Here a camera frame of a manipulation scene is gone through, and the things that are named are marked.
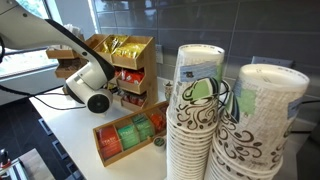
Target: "wall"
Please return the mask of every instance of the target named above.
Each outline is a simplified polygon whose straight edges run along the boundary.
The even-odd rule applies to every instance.
[[[95,33],[87,0],[49,1],[50,11],[54,20],[62,24],[73,24],[82,28],[85,38]],[[0,84],[16,90],[30,93],[39,93],[56,88],[65,83],[64,79],[57,79],[54,68],[24,73],[11,78],[1,78]],[[0,91],[0,105],[10,103],[23,98],[22,96]]]
[[[320,2],[316,0],[93,0],[101,33],[154,36],[163,45],[158,76],[173,79],[180,45],[225,49],[224,78],[234,83],[252,56],[293,60],[311,79],[305,100],[320,98]],[[299,118],[317,123],[319,104]]]
[[[81,28],[85,39],[95,33],[88,0],[55,0],[62,24]]]

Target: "label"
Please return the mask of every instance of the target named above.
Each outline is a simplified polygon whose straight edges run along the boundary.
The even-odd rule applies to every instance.
[[[180,82],[194,82],[198,79],[215,77],[218,74],[216,62],[207,61],[201,64],[181,66]]]
[[[155,140],[154,140],[154,144],[156,145],[156,146],[163,146],[164,145],[164,139],[163,138],[156,138]]]
[[[288,120],[295,117],[298,114],[301,101],[302,101],[302,97],[300,97],[300,98],[298,98],[288,104]]]
[[[126,136],[134,135],[134,126],[128,125],[118,130],[120,138],[125,138]]]

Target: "window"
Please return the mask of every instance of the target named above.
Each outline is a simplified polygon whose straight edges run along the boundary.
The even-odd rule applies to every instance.
[[[44,0],[16,0],[22,7],[43,19],[50,18],[47,4]],[[56,59],[48,59],[45,47],[37,50],[13,50],[6,48],[6,56],[0,64],[0,77],[34,71],[56,66]]]

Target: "cup with brown swirl pattern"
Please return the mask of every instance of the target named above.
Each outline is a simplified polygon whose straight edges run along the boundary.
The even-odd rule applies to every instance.
[[[217,127],[218,149],[241,167],[273,171],[280,164],[309,81],[306,75],[281,66],[241,67]]]
[[[217,124],[224,50],[211,45],[179,48],[169,115],[188,132],[208,132]]]
[[[278,167],[272,171],[248,171],[244,167],[241,167],[232,161],[229,161],[220,151],[217,149],[217,145],[213,142],[208,157],[208,165],[211,163],[214,168],[218,168],[235,179],[239,180],[267,180],[272,179],[276,173],[278,173],[283,163],[283,158],[280,160]]]

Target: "black cable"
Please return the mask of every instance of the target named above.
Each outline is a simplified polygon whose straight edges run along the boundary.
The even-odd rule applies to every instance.
[[[56,108],[56,107],[53,107],[53,106],[50,106],[49,104],[45,103],[44,101],[42,101],[41,99],[39,99],[38,97],[34,96],[35,99],[37,99],[38,101],[42,102],[44,105],[48,106],[49,108],[52,108],[52,109],[55,109],[55,110],[72,110],[72,109],[82,109],[82,108],[85,108],[86,106],[81,106],[81,107],[73,107],[73,108]]]
[[[313,100],[313,101],[303,101],[301,104],[309,104],[309,103],[317,103],[320,102],[320,100]]]
[[[6,53],[5,45],[3,42],[2,37],[0,36],[0,45],[1,45],[1,54],[0,54],[0,63],[2,63],[2,60],[4,58],[4,54]]]
[[[221,81],[221,82],[224,85],[224,87],[226,88],[226,90],[223,93],[219,94],[219,96],[226,94],[226,97],[224,98],[223,101],[219,100],[221,105],[218,107],[218,109],[220,109],[222,106],[225,106],[225,103],[226,103],[227,97],[228,97],[228,93],[230,92],[228,84],[226,82],[224,82],[224,81]]]
[[[27,92],[22,92],[22,91],[17,91],[17,90],[14,90],[14,89],[10,89],[10,88],[4,87],[2,85],[0,85],[0,89],[5,91],[5,92],[12,93],[12,94],[18,94],[18,95],[22,95],[22,96],[27,96],[29,98],[33,97],[33,98],[37,99],[38,101],[40,101],[41,103],[43,103],[44,105],[46,105],[46,106],[48,106],[48,107],[50,107],[52,109],[55,109],[55,110],[82,109],[82,108],[86,107],[86,106],[81,106],[81,107],[73,107],[73,108],[56,108],[56,107],[48,105],[47,103],[45,103],[44,101],[42,101],[41,99],[39,99],[37,97],[37,96],[42,96],[42,95],[64,95],[64,96],[68,96],[68,94],[62,94],[62,93],[30,94],[30,93],[27,93]]]
[[[292,134],[310,134],[311,131],[291,131]]]

